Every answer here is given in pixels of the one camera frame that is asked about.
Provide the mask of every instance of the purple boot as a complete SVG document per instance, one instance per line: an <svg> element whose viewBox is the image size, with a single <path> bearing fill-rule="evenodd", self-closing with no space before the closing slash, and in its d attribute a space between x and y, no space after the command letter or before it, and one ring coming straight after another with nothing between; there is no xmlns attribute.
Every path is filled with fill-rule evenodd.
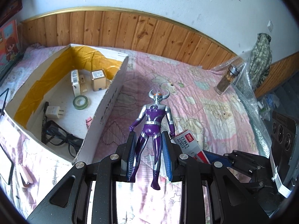
<svg viewBox="0 0 299 224"><path fill-rule="evenodd" d="M155 190L160 190L161 189L159 184L158 184L159 173L160 173L160 171L157 171L157 170L152 171L153 178L152 178L152 184L150 186Z"/></svg>
<svg viewBox="0 0 299 224"><path fill-rule="evenodd" d="M137 171L138 171L138 167L133 167L132 176L129 179L130 183L135 183L135 181L136 181L135 177L136 177Z"/></svg>

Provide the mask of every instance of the camouflage cloth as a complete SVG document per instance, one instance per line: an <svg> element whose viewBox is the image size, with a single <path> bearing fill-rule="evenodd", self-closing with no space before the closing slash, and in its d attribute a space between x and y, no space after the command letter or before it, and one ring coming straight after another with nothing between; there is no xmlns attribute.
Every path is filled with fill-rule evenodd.
<svg viewBox="0 0 299 224"><path fill-rule="evenodd" d="M264 33L258 34L258 40L249 58L249 78L251 79L252 89L254 91L269 75L270 64L272 62L270 41L270 35Z"/></svg>

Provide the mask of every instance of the pink bed sheet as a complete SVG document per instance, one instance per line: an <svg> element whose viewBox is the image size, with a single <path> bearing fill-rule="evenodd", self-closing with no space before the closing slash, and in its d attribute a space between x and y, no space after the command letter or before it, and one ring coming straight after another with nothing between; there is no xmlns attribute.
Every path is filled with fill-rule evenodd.
<svg viewBox="0 0 299 224"><path fill-rule="evenodd" d="M9 87L11 99L31 72L59 49L61 47L29 47L23 60L11 71L0 90ZM129 55L128 69L124 86L98 144L94 162L114 153L117 146L126 141L128 127L138 117L141 106L151 102L148 97L151 89L159 89L164 93L166 89L170 91L171 95L165 104L171 107L176 132L190 129L203 149L221 155L233 149L258 154L247 113L233 88L229 88L223 96L216 94L213 89L220 78L219 74L160 56L113 50ZM137 134L142 127L135 128ZM162 130L168 130L166 121L162 122ZM0 144L11 159L23 163L35 179L35 183L26 192L19 189L15 177L11 186L2 183L8 196L25 217L71 168L57 162L43 149L32 149L30 141L20 134L16 150L0 137ZM162 160L159 177L161 190L155 191L150 187L153 164L151 144L149 139L142 153L136 183L117 184L119 223L178 223L181 183L168 181ZM207 207L206 200L206 222L209 223Z"/></svg>

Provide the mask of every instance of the wooden headboard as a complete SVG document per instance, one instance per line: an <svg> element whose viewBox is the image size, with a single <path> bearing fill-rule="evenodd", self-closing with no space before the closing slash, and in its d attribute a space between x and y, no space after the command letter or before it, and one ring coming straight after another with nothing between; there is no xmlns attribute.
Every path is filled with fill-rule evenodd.
<svg viewBox="0 0 299 224"><path fill-rule="evenodd" d="M22 22L23 44L44 46L69 43L131 49L210 69L235 54L207 35L179 22L136 10L78 7L57 10ZM299 69L293 59L273 65L260 96Z"/></svg>

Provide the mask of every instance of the bed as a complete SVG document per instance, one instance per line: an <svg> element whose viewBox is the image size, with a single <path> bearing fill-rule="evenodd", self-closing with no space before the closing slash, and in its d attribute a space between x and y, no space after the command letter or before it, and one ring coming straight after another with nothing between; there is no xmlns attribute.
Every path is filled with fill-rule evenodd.
<svg viewBox="0 0 299 224"><path fill-rule="evenodd" d="M12 69L0 91L9 87L8 100L11 99L31 72L61 48L46 48L39 44L28 47L24 58ZM151 101L148 97L151 89L164 93L169 90L170 97L165 104L172 110L176 133L190 129L195 138L203 142L203 149L220 155L233 149L258 154L249 117L235 90L230 87L223 96L219 96L213 89L220 73L157 55L111 49L128 54L129 63L124 86L98 143L94 162L114 153L118 145L126 141L129 125L138 117L142 105ZM162 130L168 130L164 120ZM135 132L139 134L142 127L142 124L137 126ZM28 169L34 183L28 189L20 188L14 169L12 184L6 185L1 179L1 186L20 213L28 217L72 166L49 156L42 147L32 147L32 140L20 131L19 134L16 144L11 144L0 135L0 144L14 163L23 164ZM153 150L149 139L142 152L136 183L117 184L119 223L178 223L181 183L168 181L162 159L159 176L161 190L153 190L150 187L152 164ZM233 173L241 181L248 180ZM205 203L206 223L209 223L208 202Z"/></svg>

